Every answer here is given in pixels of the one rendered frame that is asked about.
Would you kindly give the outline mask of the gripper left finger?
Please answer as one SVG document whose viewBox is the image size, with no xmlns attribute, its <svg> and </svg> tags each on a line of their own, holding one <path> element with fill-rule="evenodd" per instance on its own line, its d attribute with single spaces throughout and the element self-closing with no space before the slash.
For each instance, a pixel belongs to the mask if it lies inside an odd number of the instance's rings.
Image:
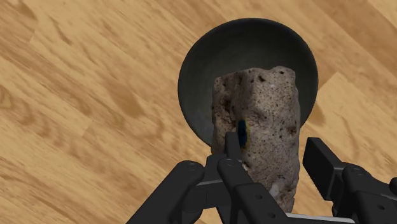
<svg viewBox="0 0 397 224">
<path fill-rule="evenodd" d="M 215 207 L 222 224 L 289 224 L 289 218 L 242 167 L 239 137 L 227 132 L 225 152 L 205 165 L 178 163 L 126 224 L 194 224 Z"/>
</svg>

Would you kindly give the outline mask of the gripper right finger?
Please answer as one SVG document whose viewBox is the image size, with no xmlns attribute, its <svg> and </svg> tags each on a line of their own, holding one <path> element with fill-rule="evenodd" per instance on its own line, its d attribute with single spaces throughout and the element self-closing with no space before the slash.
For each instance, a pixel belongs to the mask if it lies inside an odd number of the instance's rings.
<svg viewBox="0 0 397 224">
<path fill-rule="evenodd" d="M 397 177 L 384 183 L 364 168 L 342 162 L 318 137 L 309 137 L 303 166 L 333 215 L 357 224 L 397 224 Z"/>
</svg>

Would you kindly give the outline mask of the speckled beige bread piece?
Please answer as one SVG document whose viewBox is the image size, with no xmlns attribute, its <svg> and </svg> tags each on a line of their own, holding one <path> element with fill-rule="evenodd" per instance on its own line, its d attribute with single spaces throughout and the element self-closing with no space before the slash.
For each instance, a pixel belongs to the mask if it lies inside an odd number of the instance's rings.
<svg viewBox="0 0 397 224">
<path fill-rule="evenodd" d="M 225 134 L 239 133 L 242 166 L 281 209 L 290 213 L 299 180 L 300 106 L 292 69 L 250 68 L 215 79 L 211 152 L 223 153 Z"/>
</svg>

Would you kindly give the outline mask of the dark grey bowl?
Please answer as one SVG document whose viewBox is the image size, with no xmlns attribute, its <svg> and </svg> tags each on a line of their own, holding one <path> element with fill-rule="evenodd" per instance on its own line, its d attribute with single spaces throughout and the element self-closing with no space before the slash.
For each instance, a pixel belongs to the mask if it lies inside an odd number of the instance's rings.
<svg viewBox="0 0 397 224">
<path fill-rule="evenodd" d="M 265 18 L 239 18 L 204 34 L 181 65 L 178 99 L 192 131 L 212 143 L 212 88 L 217 77 L 252 67 L 288 67 L 296 74 L 302 123 L 314 107 L 319 76 L 313 53 L 293 29 Z"/>
</svg>

